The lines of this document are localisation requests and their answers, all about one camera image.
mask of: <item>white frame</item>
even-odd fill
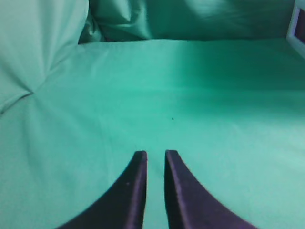
[[[287,40],[290,45],[301,55],[305,58],[305,44],[301,42],[297,37],[295,37],[295,29],[297,20],[299,18],[300,9],[305,11],[305,0],[296,0],[294,11],[291,17]]]

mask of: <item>green fabric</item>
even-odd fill
[[[87,0],[0,1],[0,113],[33,93],[75,48]]]
[[[78,46],[0,119],[0,228],[54,228],[148,152],[144,229],[166,229],[166,149],[262,229],[305,227],[305,65],[285,39]]]
[[[91,11],[88,11],[85,26],[81,32],[79,43],[103,42],[104,37],[95,19],[92,17]]]
[[[285,37],[294,0],[90,0],[106,38]]]

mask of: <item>green sheet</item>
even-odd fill
[[[102,34],[99,25],[92,16],[91,10],[88,11],[88,16],[84,28],[81,32],[79,43],[103,42],[105,38]]]
[[[106,38],[258,39],[285,37],[294,0],[90,0]]]
[[[285,39],[77,46],[0,118],[0,228],[59,226],[147,150],[143,228],[166,229],[166,149],[245,220],[304,228],[304,72]]]
[[[36,91],[69,56],[88,6],[87,0],[0,1],[0,114]]]

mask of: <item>wrinkled fabric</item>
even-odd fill
[[[87,0],[0,1],[0,113],[32,94],[76,47]]]
[[[91,0],[107,39],[285,37],[294,0]]]
[[[90,42],[103,42],[105,38],[100,30],[95,19],[92,17],[91,11],[88,11],[88,16],[84,28],[81,32],[79,44]]]
[[[166,229],[164,153],[177,149],[243,219],[303,229],[304,72],[285,39],[78,46],[0,119],[0,228],[59,226],[146,150],[143,228]]]

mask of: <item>green surface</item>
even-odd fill
[[[76,47],[87,0],[0,1],[0,114],[32,94]]]
[[[304,228],[304,72],[284,39],[78,46],[0,119],[0,228],[66,222],[147,150],[144,229],[166,229],[166,149],[242,218]]]
[[[106,38],[258,39],[285,37],[294,0],[90,0]]]

